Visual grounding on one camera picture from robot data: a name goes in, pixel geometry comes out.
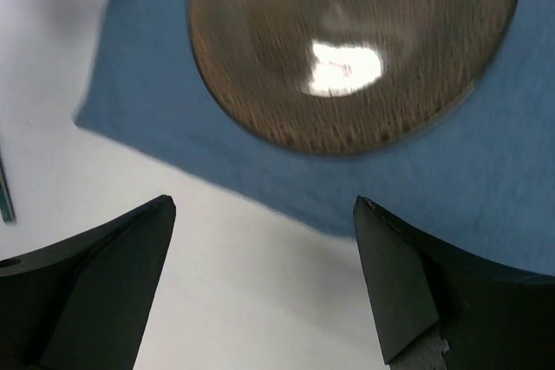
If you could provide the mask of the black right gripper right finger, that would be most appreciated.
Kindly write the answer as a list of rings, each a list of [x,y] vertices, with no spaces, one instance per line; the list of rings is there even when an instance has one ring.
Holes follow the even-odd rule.
[[[551,369],[554,279],[461,250],[368,198],[356,242],[392,369]]]

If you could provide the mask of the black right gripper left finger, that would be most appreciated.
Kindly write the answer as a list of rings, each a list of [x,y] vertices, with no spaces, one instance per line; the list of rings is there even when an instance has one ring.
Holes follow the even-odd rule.
[[[134,367],[173,234],[161,195],[1,262],[3,369]]]

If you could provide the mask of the blue cloth napkin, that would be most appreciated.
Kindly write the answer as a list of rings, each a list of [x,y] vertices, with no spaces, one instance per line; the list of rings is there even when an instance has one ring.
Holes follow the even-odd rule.
[[[255,138],[209,95],[186,0],[110,0],[76,124],[352,237],[366,196],[413,226],[495,262],[554,271],[554,0],[519,0],[493,64],[433,128],[350,159]]]

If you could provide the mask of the dark round plate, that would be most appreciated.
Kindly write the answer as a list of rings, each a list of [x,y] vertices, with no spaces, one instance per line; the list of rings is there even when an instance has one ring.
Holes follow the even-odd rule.
[[[285,149],[354,155],[459,105],[502,43],[517,0],[190,0],[207,90]]]

